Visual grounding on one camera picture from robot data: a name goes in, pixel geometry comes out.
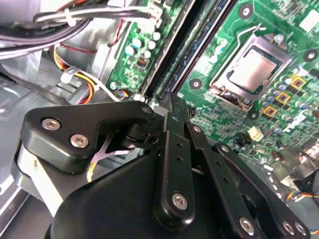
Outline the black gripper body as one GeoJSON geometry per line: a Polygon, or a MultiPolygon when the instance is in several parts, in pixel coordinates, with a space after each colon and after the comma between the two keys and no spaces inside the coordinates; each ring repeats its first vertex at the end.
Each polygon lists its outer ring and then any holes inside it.
{"type": "Polygon", "coordinates": [[[224,239],[191,151],[143,155],[72,192],[53,239],[224,239]]]}

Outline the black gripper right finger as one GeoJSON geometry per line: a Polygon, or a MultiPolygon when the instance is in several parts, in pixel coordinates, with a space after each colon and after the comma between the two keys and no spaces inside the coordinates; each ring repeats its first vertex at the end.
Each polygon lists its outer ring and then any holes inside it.
{"type": "Polygon", "coordinates": [[[215,216],[226,239],[309,239],[305,224],[224,144],[210,145],[201,128],[190,122],[185,100],[180,107],[192,160],[201,167],[217,204],[215,216]]]}

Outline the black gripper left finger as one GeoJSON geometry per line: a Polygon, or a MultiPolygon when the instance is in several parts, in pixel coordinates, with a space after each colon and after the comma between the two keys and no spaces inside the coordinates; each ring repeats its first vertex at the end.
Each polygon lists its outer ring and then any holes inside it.
{"type": "Polygon", "coordinates": [[[164,116],[140,101],[35,108],[24,117],[16,154],[53,218],[77,189],[143,155],[190,151],[175,94],[164,116]]]}

